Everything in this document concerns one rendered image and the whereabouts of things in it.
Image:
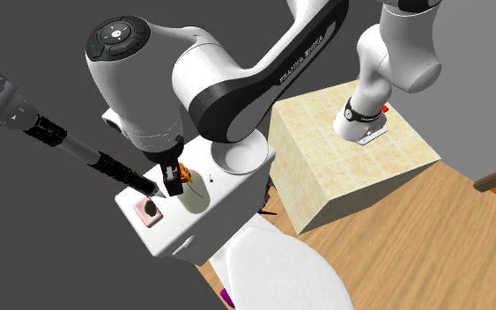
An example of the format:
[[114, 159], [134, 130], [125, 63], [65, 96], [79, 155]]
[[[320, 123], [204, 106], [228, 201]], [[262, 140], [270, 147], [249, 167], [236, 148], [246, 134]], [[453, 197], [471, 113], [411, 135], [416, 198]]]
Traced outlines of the pink square box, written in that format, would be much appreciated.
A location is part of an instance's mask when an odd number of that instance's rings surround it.
[[143, 224], [151, 228], [158, 223], [163, 214], [160, 212], [153, 200], [145, 197], [133, 205], [134, 211], [137, 213]]

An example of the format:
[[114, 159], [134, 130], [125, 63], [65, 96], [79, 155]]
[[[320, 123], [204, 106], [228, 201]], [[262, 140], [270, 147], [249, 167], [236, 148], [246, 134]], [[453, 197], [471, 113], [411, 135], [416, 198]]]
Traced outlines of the purple object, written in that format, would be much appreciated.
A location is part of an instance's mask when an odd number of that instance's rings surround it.
[[225, 288], [223, 288], [220, 292], [219, 292], [221, 298], [227, 303], [227, 305], [229, 305], [231, 308], [235, 308], [235, 305], [232, 301], [232, 299], [230, 298], [228, 292], [226, 291]]

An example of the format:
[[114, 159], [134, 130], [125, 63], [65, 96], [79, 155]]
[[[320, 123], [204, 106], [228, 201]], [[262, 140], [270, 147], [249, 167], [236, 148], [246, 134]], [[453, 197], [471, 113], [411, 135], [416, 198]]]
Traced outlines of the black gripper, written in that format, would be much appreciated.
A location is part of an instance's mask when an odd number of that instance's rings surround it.
[[144, 156], [152, 163], [161, 165], [163, 183], [170, 196], [178, 196], [183, 193], [178, 158], [184, 150], [184, 145], [184, 137], [177, 135], [174, 139], [174, 145], [167, 150], [143, 151]]

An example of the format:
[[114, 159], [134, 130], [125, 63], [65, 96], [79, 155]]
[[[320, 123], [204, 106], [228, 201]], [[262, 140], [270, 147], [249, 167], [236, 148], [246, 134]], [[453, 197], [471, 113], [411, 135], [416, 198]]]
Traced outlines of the white toilet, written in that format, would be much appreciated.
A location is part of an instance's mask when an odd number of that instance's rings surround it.
[[209, 207], [190, 213], [179, 196], [154, 197], [163, 218], [146, 227], [133, 205], [144, 198], [132, 188], [115, 198], [149, 252], [196, 265], [209, 262], [236, 310], [354, 310], [344, 283], [314, 249], [285, 234], [257, 212], [275, 150], [266, 142], [214, 144], [197, 137], [179, 160], [198, 172]]

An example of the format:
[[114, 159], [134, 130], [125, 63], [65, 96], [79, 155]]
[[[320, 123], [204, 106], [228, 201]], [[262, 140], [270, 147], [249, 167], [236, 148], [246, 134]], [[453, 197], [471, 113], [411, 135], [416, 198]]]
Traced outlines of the black thin spiky object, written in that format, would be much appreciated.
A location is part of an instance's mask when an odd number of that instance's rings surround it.
[[271, 177], [269, 177], [267, 180], [267, 184], [265, 186], [265, 193], [264, 193], [264, 198], [263, 198], [263, 207], [257, 212], [258, 214], [273, 215], [273, 216], [277, 215], [276, 212], [271, 212], [271, 211], [267, 211], [267, 210], [263, 209], [265, 207], [265, 205], [267, 204], [267, 202], [270, 200], [270, 188], [271, 187], [274, 187], [274, 183], [273, 183]]

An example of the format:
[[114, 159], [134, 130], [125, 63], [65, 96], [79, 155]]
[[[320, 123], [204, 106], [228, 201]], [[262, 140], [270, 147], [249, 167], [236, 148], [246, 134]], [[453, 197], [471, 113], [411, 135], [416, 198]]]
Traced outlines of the beige tiled robot stand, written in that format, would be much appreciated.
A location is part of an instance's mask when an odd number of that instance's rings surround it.
[[339, 137], [333, 121], [357, 84], [280, 100], [271, 110], [270, 176], [297, 234], [374, 205], [440, 160], [393, 107], [385, 112], [386, 133], [375, 140], [360, 145]]

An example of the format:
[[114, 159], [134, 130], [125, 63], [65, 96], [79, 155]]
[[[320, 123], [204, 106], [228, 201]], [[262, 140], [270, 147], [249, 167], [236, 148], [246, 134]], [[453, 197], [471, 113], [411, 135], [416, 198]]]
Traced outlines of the grey and black long rod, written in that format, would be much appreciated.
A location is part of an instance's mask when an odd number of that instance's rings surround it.
[[68, 134], [63, 127], [40, 114], [18, 93], [18, 87], [0, 73], [0, 127], [19, 130], [50, 147], [58, 147], [91, 168], [152, 198], [162, 197], [158, 185], [102, 151]]

